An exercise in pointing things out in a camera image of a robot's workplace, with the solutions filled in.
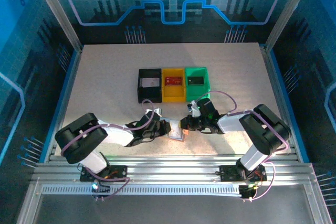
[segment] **black bin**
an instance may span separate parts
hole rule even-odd
[[[139,69],[138,76],[138,102],[149,99],[152,102],[162,102],[161,69]]]

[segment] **enclosure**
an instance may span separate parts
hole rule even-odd
[[[0,1],[1,223],[334,220],[336,0]],[[124,125],[150,98],[180,120],[209,90],[234,97],[237,111],[265,104],[291,129],[290,148],[272,158],[277,175],[266,166],[264,185],[276,186],[253,204],[219,197],[226,187],[214,175],[251,147],[245,132],[100,144],[132,179],[105,203],[60,155],[55,133],[88,112]],[[220,114],[234,107],[209,97]]]

